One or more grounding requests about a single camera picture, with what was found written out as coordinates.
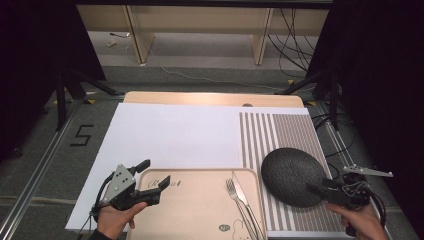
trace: cable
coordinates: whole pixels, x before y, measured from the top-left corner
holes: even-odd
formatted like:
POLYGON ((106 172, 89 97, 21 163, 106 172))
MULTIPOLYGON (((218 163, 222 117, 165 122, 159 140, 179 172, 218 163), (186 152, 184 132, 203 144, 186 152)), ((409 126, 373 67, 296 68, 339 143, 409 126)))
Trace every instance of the cable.
POLYGON ((294 40, 294 43, 295 43, 295 46, 296 46, 296 49, 297 49, 297 53, 298 53, 298 56, 299 56, 300 61, 302 62, 302 65, 304 66, 303 61, 302 61, 302 58, 300 57, 299 53, 302 53, 303 58, 305 59, 305 61, 309 65, 309 62, 306 60, 306 57, 303 54, 303 51, 300 48, 299 43, 297 42, 297 39, 296 39, 296 33, 295 33, 295 28, 294 28, 294 23, 295 23, 295 18, 296 18, 296 10, 295 9, 292 9, 292 24, 291 24, 291 27, 289 26, 289 23, 287 22, 287 19, 286 19, 285 15, 284 15, 284 12, 283 12, 283 9, 282 8, 280 8, 280 12, 281 12, 281 16, 284 19, 284 22, 286 23, 287 29, 289 30, 289 36, 291 35, 292 38, 293 38, 293 40, 294 40))
MULTIPOLYGON (((283 43, 283 41, 281 41, 281 39, 280 39, 280 37, 278 37, 278 35, 275 35, 275 37, 277 38, 277 40, 285 47, 285 48, 287 48, 287 49, 290 49, 290 50, 292 50, 292 51, 294 51, 294 52, 299 52, 299 50, 298 49, 294 49, 294 48, 292 48, 292 47, 289 47, 289 46, 287 46, 286 45, 286 43, 283 43)), ((310 57, 312 57, 312 54, 310 54, 310 53, 306 53, 306 52, 303 52, 303 54, 305 54, 305 55, 307 55, 307 56, 310 56, 310 57)))
POLYGON ((355 139, 356 139, 356 134, 355 134, 355 135, 353 135, 352 141, 349 143, 349 145, 347 145, 345 148, 343 148, 343 149, 341 149, 341 150, 339 150, 339 151, 337 151, 337 152, 334 152, 334 153, 331 153, 331 154, 325 155, 325 158, 332 157, 332 156, 334 156, 334 155, 336 155, 336 154, 339 154, 339 153, 341 153, 341 152, 344 152, 344 151, 348 150, 348 149, 349 149, 349 148, 353 145, 353 143, 355 142, 355 139))
POLYGON ((312 47, 312 44, 309 42, 308 38, 306 36, 303 36, 306 40, 306 42, 309 44, 309 47, 311 47, 312 51, 315 51, 315 48, 312 47))
POLYGON ((269 40, 271 41, 272 45, 274 45, 274 47, 278 50, 278 52, 283 55, 287 60, 289 60, 291 63, 293 63, 294 65, 296 65, 297 67, 299 67, 300 69, 302 69, 303 71, 306 71, 307 69, 300 66, 297 62, 295 62, 293 59, 291 59, 289 56, 287 56, 287 54, 285 54, 282 50, 280 50, 280 48, 278 48, 278 46, 274 43, 274 41, 271 39, 271 37, 268 35, 269 40))
MULTIPOLYGON (((156 56, 155 53, 152 51, 152 49, 149 49, 149 51, 151 52, 151 54, 153 56, 156 56)), ((266 89, 272 89, 272 90, 278 90, 278 91, 285 90, 283 88, 275 88, 275 87, 269 87, 269 86, 264 86, 264 85, 253 85, 253 84, 241 83, 241 82, 237 82, 237 81, 219 81, 219 80, 213 80, 213 79, 205 78, 205 77, 191 77, 191 76, 187 76, 187 75, 180 73, 180 72, 173 72, 173 71, 167 70, 165 67, 162 66, 162 64, 160 62, 159 62, 159 65, 162 68, 162 70, 165 71, 166 73, 179 75, 179 76, 182 76, 182 77, 185 77, 185 78, 188 78, 188 79, 193 79, 193 80, 205 80, 205 81, 213 82, 213 83, 235 83, 235 84, 239 84, 239 85, 242 85, 242 86, 266 88, 266 89)))
POLYGON ((90 216, 88 216, 88 218, 87 218, 87 220, 85 221, 85 223, 84 223, 84 225, 82 225, 82 227, 81 227, 81 229, 78 231, 78 234, 77 234, 77 240, 80 240, 81 238, 82 238, 82 234, 81 234, 81 232, 82 232, 82 229, 84 229, 84 227, 85 227, 85 225, 87 224, 87 222, 88 221, 90 221, 90 226, 91 226, 91 215, 90 216))
POLYGON ((337 169, 333 164, 331 164, 329 162, 327 162, 327 165, 330 166, 330 167, 332 167, 336 171, 336 176, 333 177, 333 180, 336 180, 337 178, 339 178, 340 177, 340 171, 339 171, 339 169, 337 169))

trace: fork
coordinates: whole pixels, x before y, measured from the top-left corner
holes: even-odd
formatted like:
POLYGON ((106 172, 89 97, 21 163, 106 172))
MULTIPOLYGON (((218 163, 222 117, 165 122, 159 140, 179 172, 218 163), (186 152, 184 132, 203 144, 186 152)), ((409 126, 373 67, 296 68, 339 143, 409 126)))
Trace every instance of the fork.
POLYGON ((236 202, 237 207, 238 207, 238 209, 241 213, 241 216, 243 217, 244 224, 247 227, 247 231, 249 232, 250 237, 253 240, 257 240, 258 238, 257 238, 252 226, 250 225, 250 222, 247 219, 246 214, 244 213, 243 209, 241 208, 240 202, 238 200, 236 188, 234 187, 233 179, 231 179, 231 178, 227 179, 227 191, 228 191, 228 194, 230 195, 231 199, 233 199, 236 202))

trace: floor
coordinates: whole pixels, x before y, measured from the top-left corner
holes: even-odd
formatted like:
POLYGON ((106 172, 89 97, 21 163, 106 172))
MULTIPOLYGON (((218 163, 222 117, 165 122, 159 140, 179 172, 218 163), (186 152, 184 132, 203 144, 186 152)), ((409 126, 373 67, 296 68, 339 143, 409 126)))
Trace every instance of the floor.
MULTIPOLYGON (((287 77, 288 79, 299 80, 305 75, 305 71, 302 71, 301 68, 307 68, 307 62, 310 61, 308 55, 305 55, 306 59, 304 59, 303 56, 299 57, 300 55, 292 50, 286 50, 285 52, 300 67, 286 58, 280 58, 280 54, 273 47, 272 42, 268 40, 263 63, 258 66, 253 61, 249 36, 162 33, 156 35, 147 62, 140 65, 132 48, 132 40, 130 37, 126 37, 127 33, 114 34, 112 36, 110 33, 105 32, 89 32, 99 61, 105 68, 106 75, 112 79, 110 80, 112 86, 113 84, 120 84, 119 75, 112 74, 114 67, 155 69, 155 71, 160 71, 161 74, 171 75, 170 78, 174 76, 174 78, 178 77, 186 80, 202 78, 202 80, 208 81, 211 85, 219 87, 223 83, 221 82, 222 79, 216 78, 216 76, 219 76, 216 75, 217 69, 222 74, 227 74, 232 69, 275 70, 281 75, 286 75, 286 77, 287 75, 294 75, 294 77, 287 77), (116 44, 109 47, 108 43, 111 41, 116 42, 116 44), (196 71, 185 73, 184 71, 187 68, 199 69, 199 75, 192 75, 196 71), (208 73, 208 69, 211 72, 215 71, 214 78, 205 76, 208 73)), ((275 36, 271 36, 271 38, 278 46, 281 46, 275 36)), ((284 42, 286 36, 279 36, 279 38, 284 42)), ((304 52, 312 54, 317 39, 317 37, 298 37, 296 40, 304 52)), ((289 39, 288 46, 296 47, 293 39, 289 39)), ((138 88, 136 86, 137 82, 121 84, 127 84, 125 85, 127 89, 138 88)), ((251 92, 258 91, 272 94, 275 90, 286 88, 289 83, 281 84, 281 87, 273 85, 272 88, 268 88, 262 82, 252 84, 238 80, 233 82, 233 84, 240 85, 240 87, 249 87, 248 91, 251 92)), ((87 89, 89 94, 98 92, 96 89, 90 88, 90 86, 87 86, 87 89)), ((307 86, 296 94, 302 97, 305 104, 315 104, 308 103, 309 100, 312 100, 312 89, 313 85, 307 86)), ((62 148, 65 145, 69 146, 72 143, 69 141, 74 141, 74 138, 65 139, 62 142, 59 141, 56 148, 50 145, 52 139, 55 139, 58 134, 54 130, 57 118, 54 114, 52 115, 55 112, 54 101, 54 96, 52 96, 51 101, 46 105, 50 113, 40 117, 28 139, 22 144, 21 147, 25 150, 24 155, 22 157, 11 156, 11 159, 4 161, 0 168, 0 219, 4 221, 7 213, 15 206, 15 201, 25 186, 28 186, 26 184, 31 179, 34 170, 39 169, 40 165, 38 164, 43 163, 39 159, 48 158, 50 155, 54 156, 54 161, 48 162, 44 166, 46 172, 41 174, 40 184, 33 189, 35 197, 22 213, 23 217, 19 220, 18 228, 13 230, 15 234, 12 239, 76 239, 78 237, 75 233, 64 230, 64 226, 69 218, 69 213, 72 211, 73 204, 75 204, 81 184, 84 184, 85 179, 75 179, 75 177, 64 179, 63 176, 86 176, 88 174, 96 156, 96 149, 99 148, 103 139, 101 134, 105 134, 108 127, 108 121, 102 121, 98 116, 104 119, 111 119, 114 109, 120 100, 107 97, 104 99, 98 98, 96 104, 94 104, 95 107, 93 107, 94 105, 82 105, 76 109, 73 109, 73 105, 70 105, 70 113, 75 112, 76 116, 80 116, 81 119, 84 118, 85 121, 88 121, 88 118, 89 122, 95 123, 95 131, 101 133, 98 137, 93 137, 93 142, 89 146, 91 148, 90 154, 88 155, 86 151, 81 151, 78 148, 62 148), (73 156, 74 164, 69 164, 69 155, 73 156), (67 159, 68 162, 61 162, 60 159, 67 159)), ((317 116, 327 111, 325 102, 320 102, 318 105, 307 105, 306 107, 310 111, 311 116, 317 116)), ((341 121, 343 124, 341 124, 339 132, 334 132, 334 129, 329 124, 324 124, 323 127, 317 130, 323 152, 328 155, 328 162, 338 169, 345 165, 345 161, 352 161, 352 159, 355 163, 372 167, 372 160, 370 160, 366 149, 363 147, 360 137, 356 135, 354 127, 351 127, 349 118, 346 117, 341 121), (337 151, 337 148, 335 148, 336 143, 342 143, 342 145, 348 147, 348 151, 344 151, 343 154, 332 154, 337 151)), ((69 133, 63 134, 73 134, 81 124, 84 124, 84 122, 73 123, 69 133)), ((387 228, 391 239, 418 239, 382 179, 380 177, 369 177, 368 181, 386 202, 388 213, 387 228)))

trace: black cable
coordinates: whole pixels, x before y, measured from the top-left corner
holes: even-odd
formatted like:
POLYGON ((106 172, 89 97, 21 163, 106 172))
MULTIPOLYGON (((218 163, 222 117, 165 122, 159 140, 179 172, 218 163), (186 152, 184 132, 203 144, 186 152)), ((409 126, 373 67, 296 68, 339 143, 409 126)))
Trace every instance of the black cable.
POLYGON ((294 31, 295 31, 295 29, 294 29, 294 20, 295 20, 295 18, 296 18, 296 10, 295 10, 295 9, 292 9, 292 24, 291 24, 291 27, 289 26, 289 23, 287 22, 287 19, 286 19, 285 15, 284 15, 284 12, 283 12, 283 9, 282 9, 282 8, 280 8, 280 12, 281 12, 281 16, 282 16, 282 17, 283 17, 283 19, 284 19, 284 22, 286 23, 287 29, 288 29, 288 31, 289 31, 289 36, 291 35, 291 36, 292 36, 292 38, 293 38, 293 40, 294 40, 294 43, 295 43, 295 45, 296 45, 296 49, 297 49, 297 53, 298 53, 299 59, 300 59, 300 61, 301 61, 302 65, 303 65, 303 67, 306 69, 305 65, 303 64, 302 58, 301 58, 301 57, 300 57, 300 55, 299 55, 299 52, 301 52, 301 53, 302 53, 302 56, 304 57, 305 61, 306 61, 306 62, 308 62, 308 61, 306 60, 305 55, 303 55, 303 51, 302 51, 302 49, 300 48, 299 43, 298 43, 298 42, 297 42, 297 40, 296 40, 296 35, 295 35, 295 33, 294 33, 294 31))
MULTIPOLYGON (((294 52, 299 52, 299 50, 297 50, 297 49, 294 49, 294 48, 292 48, 292 47, 289 47, 289 46, 287 46, 287 44, 286 43, 283 43, 283 41, 281 41, 281 39, 278 37, 278 35, 275 35, 275 37, 277 38, 277 40, 285 47, 285 48, 287 48, 287 49, 289 49, 289 50, 292 50, 292 51, 294 51, 294 52)), ((310 56, 310 57, 312 57, 312 54, 310 54, 310 53, 306 53, 306 52, 303 52, 303 54, 305 54, 305 55, 307 55, 307 56, 310 56)))
POLYGON ((336 154, 339 154, 339 153, 341 153, 341 152, 346 151, 347 149, 349 149, 349 148, 353 145, 353 143, 355 142, 355 139, 356 139, 356 134, 355 134, 355 135, 353 135, 352 141, 349 143, 349 145, 347 145, 345 148, 343 148, 343 149, 341 149, 341 150, 339 150, 339 151, 337 151, 337 152, 334 152, 334 153, 331 153, 331 154, 325 155, 325 158, 329 158, 329 157, 332 157, 332 156, 334 156, 334 155, 336 155, 336 154))
POLYGON ((374 200, 378 213, 380 214, 380 224, 384 228, 386 225, 386 206, 380 196, 371 191, 369 188, 368 190, 370 191, 370 196, 374 200))
POLYGON ((312 44, 309 42, 308 38, 306 36, 303 36, 306 40, 306 42, 309 44, 309 47, 311 47, 312 51, 315 51, 315 48, 312 47, 312 44))
MULTIPOLYGON (((295 33, 296 30, 294 28, 294 20, 295 20, 295 18, 296 18, 296 10, 295 9, 292 9, 292 24, 291 24, 292 38, 294 40, 294 44, 296 46, 296 49, 299 50, 299 51, 302 51, 302 49, 300 49, 300 46, 299 46, 299 44, 297 43, 297 40, 296 40, 296 33, 295 33)), ((300 56, 299 51, 296 51, 297 52, 297 56, 299 57, 299 60, 300 60, 300 63, 302 63, 302 66, 306 69, 306 66, 305 66, 305 64, 302 61, 302 57, 300 56)))
POLYGON ((326 121, 330 119, 330 116, 325 117, 321 122, 318 123, 318 125, 315 125, 315 131, 318 130, 326 121))
POLYGON ((330 166, 330 167, 332 167, 336 171, 336 173, 337 173, 336 176, 333 177, 333 180, 336 180, 337 178, 339 178, 340 177, 340 171, 339 171, 339 169, 337 169, 333 164, 331 164, 329 162, 327 162, 327 165, 330 166))
POLYGON ((303 71, 306 71, 307 69, 300 66, 298 63, 296 63, 293 59, 291 59, 289 56, 287 56, 287 54, 285 54, 283 51, 280 50, 280 48, 278 48, 278 46, 274 43, 274 41, 271 39, 271 37, 268 35, 269 40, 271 41, 272 45, 274 45, 274 47, 277 49, 277 51, 283 55, 285 58, 287 58, 287 60, 289 60, 291 63, 293 63, 294 65, 298 66, 300 69, 302 69, 303 71))

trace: wire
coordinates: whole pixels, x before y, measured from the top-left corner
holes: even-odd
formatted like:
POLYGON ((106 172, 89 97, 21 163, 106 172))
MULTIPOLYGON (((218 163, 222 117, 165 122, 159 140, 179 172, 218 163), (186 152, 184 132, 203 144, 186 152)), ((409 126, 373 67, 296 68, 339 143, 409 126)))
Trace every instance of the wire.
POLYGON ((333 177, 333 180, 336 180, 337 178, 339 178, 340 177, 340 171, 339 171, 339 169, 337 169, 333 164, 331 164, 329 162, 327 162, 327 165, 330 166, 330 167, 332 167, 336 171, 336 176, 333 177))
POLYGON ((78 231, 78 234, 77 234, 77 239, 78 239, 78 240, 82 238, 82 234, 81 234, 82 229, 85 227, 85 225, 87 224, 87 222, 88 222, 88 221, 90 221, 90 226, 91 226, 91 215, 90 215, 90 216, 88 216, 88 218, 87 218, 87 220, 85 221, 84 225, 82 225, 81 229, 78 231))
POLYGON ((348 149, 349 149, 349 148, 353 145, 353 143, 355 142, 355 139, 356 139, 356 134, 355 134, 355 135, 353 135, 352 141, 349 143, 349 145, 347 145, 345 148, 343 148, 343 149, 341 149, 341 150, 339 150, 339 151, 337 151, 337 152, 334 152, 334 153, 331 153, 331 154, 325 155, 325 158, 332 157, 332 156, 334 156, 334 155, 336 155, 336 154, 339 154, 339 153, 341 153, 341 152, 344 152, 344 151, 348 150, 348 149))
POLYGON ((375 192, 371 191, 371 189, 368 189, 370 192, 371 198, 374 200, 375 205, 377 207, 378 212, 380 213, 380 224, 384 228, 384 225, 386 225, 386 206, 384 205, 383 199, 381 199, 380 196, 378 196, 375 192))
MULTIPOLYGON (((149 51, 151 52, 151 54, 153 56, 156 56, 155 53, 152 51, 152 49, 149 49, 149 51)), ((213 80, 213 79, 205 78, 205 77, 191 77, 191 76, 187 76, 187 75, 180 73, 180 72, 174 72, 174 71, 167 70, 164 66, 162 66, 162 64, 160 62, 159 62, 159 65, 162 68, 162 70, 165 71, 166 73, 182 76, 182 77, 192 79, 192 80, 205 80, 205 81, 213 82, 213 83, 235 83, 235 84, 242 85, 242 86, 266 88, 266 89, 272 89, 272 90, 278 90, 278 91, 285 90, 284 88, 275 88, 275 87, 264 86, 264 85, 247 84, 247 83, 241 83, 241 82, 237 82, 237 81, 219 81, 219 80, 213 80)))
POLYGON ((306 71, 307 69, 303 66, 300 66, 297 62, 295 62, 293 59, 291 59, 289 56, 287 56, 287 54, 285 54, 283 52, 283 50, 280 50, 280 48, 274 43, 274 41, 271 39, 271 37, 268 35, 269 40, 271 40, 272 45, 274 45, 274 47, 278 50, 278 52, 280 53, 280 55, 283 55, 287 60, 289 60, 291 63, 293 63, 294 65, 296 65, 297 67, 299 67, 300 69, 302 69, 303 71, 306 71))
MULTIPOLYGON (((283 41, 281 41, 281 39, 278 35, 275 35, 275 38, 277 38, 277 40, 284 46, 284 48, 287 48, 287 49, 292 50, 294 52, 300 52, 298 49, 294 49, 292 47, 287 46, 287 43, 283 43, 283 41)), ((310 53, 303 52, 303 54, 312 57, 312 54, 310 54, 310 53)))
POLYGON ((367 188, 368 187, 368 183, 366 181, 360 181, 351 185, 345 185, 342 187, 342 191, 349 197, 353 197, 356 195, 357 192, 359 192, 360 190, 367 188), (351 188, 356 187, 355 190, 352 193, 349 193, 349 191, 351 190, 351 188))
POLYGON ((309 47, 311 47, 311 49, 313 50, 313 51, 315 51, 315 48, 312 46, 312 44, 309 42, 309 40, 308 40, 308 38, 306 37, 306 36, 303 36, 304 38, 305 38, 305 40, 306 40, 306 42, 309 44, 309 47))
POLYGON ((295 46, 296 46, 296 50, 297 50, 299 59, 300 59, 302 65, 304 66, 304 68, 306 69, 306 67, 303 64, 302 58, 300 57, 300 54, 299 53, 302 53, 302 56, 303 56, 303 58, 305 59, 305 61, 307 62, 308 65, 309 65, 309 62, 306 60, 306 57, 305 57, 302 49, 300 48, 299 43, 297 42, 296 33, 295 33, 295 27, 294 27, 295 18, 296 18, 296 9, 292 9, 292 23, 291 23, 291 27, 289 26, 289 23, 287 22, 287 19, 286 19, 285 15, 284 15, 284 12, 283 12, 283 9, 282 8, 280 8, 280 12, 281 12, 281 16, 284 19, 284 22, 286 23, 287 29, 289 30, 289 36, 291 35, 292 38, 293 38, 293 40, 294 40, 294 43, 295 43, 295 46))

